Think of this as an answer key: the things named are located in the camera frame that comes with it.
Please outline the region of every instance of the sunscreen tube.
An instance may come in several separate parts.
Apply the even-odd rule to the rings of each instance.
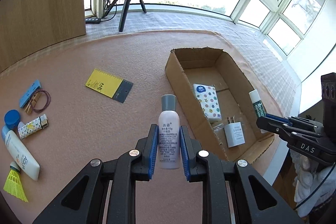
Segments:
[[[19,167],[33,180],[39,177],[40,166],[13,130],[2,128],[1,137],[6,148]]]
[[[253,90],[251,92],[249,92],[250,98],[251,98],[251,102],[255,111],[255,114],[257,115],[257,117],[262,117],[265,116],[265,109],[263,106],[263,103],[261,102],[259,93],[257,90]],[[268,131],[264,130],[264,129],[260,129],[261,133],[266,133]]]
[[[176,97],[162,96],[162,112],[159,116],[159,162],[162,169],[180,167],[180,118],[176,113]]]

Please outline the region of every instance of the wooden clothespin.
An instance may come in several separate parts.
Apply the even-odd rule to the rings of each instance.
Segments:
[[[36,105],[37,100],[40,98],[41,92],[36,93],[32,99],[31,103],[28,102],[28,105],[26,106],[25,112],[30,115],[33,111],[32,106],[34,107]]]

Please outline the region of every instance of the green label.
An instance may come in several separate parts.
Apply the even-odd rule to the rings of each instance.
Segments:
[[[253,103],[253,108],[258,117],[265,116],[265,109],[261,101]]]

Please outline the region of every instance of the cardboard box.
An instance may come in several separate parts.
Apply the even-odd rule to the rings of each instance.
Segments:
[[[232,50],[237,63],[222,49],[178,48],[173,49],[168,58],[165,72],[174,93],[193,130],[194,136],[204,149],[213,152],[223,160],[245,159],[253,163],[274,140],[273,133],[262,134],[256,125],[257,116],[251,103],[249,92],[257,89],[270,113],[281,115],[275,100],[258,80],[249,65],[237,50]],[[193,93],[193,84],[214,86],[217,92],[222,123],[227,117],[241,122],[245,143],[228,148],[224,130],[213,131],[213,126],[204,116],[199,101]]]

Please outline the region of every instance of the yellow shuttlecock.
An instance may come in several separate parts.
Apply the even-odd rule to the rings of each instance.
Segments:
[[[10,172],[3,189],[7,193],[28,202],[20,181],[20,167],[14,161],[10,164]]]

